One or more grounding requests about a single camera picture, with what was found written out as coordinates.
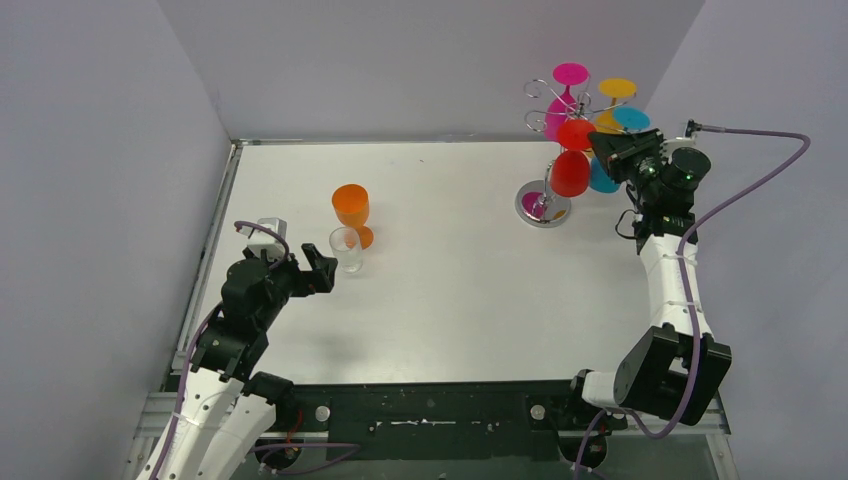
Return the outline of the clear wine glass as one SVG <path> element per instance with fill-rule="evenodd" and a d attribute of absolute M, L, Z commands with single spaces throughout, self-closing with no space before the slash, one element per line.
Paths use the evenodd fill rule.
<path fill-rule="evenodd" d="M 357 273 L 363 266 L 362 244 L 358 232 L 351 227 L 339 227 L 329 236 L 329 244 L 338 267 L 345 273 Z"/>

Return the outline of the red wine glass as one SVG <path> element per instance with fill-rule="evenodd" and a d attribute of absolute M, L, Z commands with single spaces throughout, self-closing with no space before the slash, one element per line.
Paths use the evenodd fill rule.
<path fill-rule="evenodd" d="M 563 151 L 555 159 L 549 176 L 555 194 L 573 198 L 588 189 L 591 168 L 585 151 L 591 148 L 589 134 L 595 131 L 595 126 L 584 119 L 567 120 L 557 130 L 556 140 Z"/>

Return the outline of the orange wine glass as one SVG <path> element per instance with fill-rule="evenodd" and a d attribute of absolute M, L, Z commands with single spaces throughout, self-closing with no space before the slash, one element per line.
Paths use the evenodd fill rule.
<path fill-rule="evenodd" d="M 368 249 L 373 244 L 374 233 L 366 225 L 370 215 L 366 189 L 358 184 L 340 186 L 332 194 L 331 204 L 338 220 L 344 226 L 353 228 L 359 234 L 362 248 Z"/>

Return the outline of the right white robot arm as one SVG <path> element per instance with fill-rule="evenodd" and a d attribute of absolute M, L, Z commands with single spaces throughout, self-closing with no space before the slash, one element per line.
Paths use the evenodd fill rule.
<path fill-rule="evenodd" d="M 580 371 L 563 401 L 565 419 L 585 429 L 605 409 L 669 422 L 700 422 L 732 363 L 714 339 L 696 278 L 694 194 L 712 164 L 688 139 L 657 130 L 588 140 L 603 171 L 623 184 L 637 217 L 634 241 L 648 282 L 650 324 L 613 372 Z"/>

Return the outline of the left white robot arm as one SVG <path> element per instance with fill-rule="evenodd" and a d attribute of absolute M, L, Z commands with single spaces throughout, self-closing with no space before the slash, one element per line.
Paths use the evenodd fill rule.
<path fill-rule="evenodd" d="M 289 428 L 297 415 L 293 383 L 257 372 L 268 331 L 293 298 L 327 294 L 339 262 L 305 243 L 300 268 L 284 251 L 245 252 L 232 264 L 221 299 L 203 321 L 178 384 L 175 407 L 141 479 L 227 479 L 268 429 Z"/>

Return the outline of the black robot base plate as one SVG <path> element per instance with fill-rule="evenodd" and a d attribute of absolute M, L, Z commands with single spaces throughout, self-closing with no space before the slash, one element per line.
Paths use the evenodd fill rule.
<path fill-rule="evenodd" d="M 345 444 L 357 461 L 573 458 L 597 408 L 568 380 L 294 386 L 264 438 Z"/>

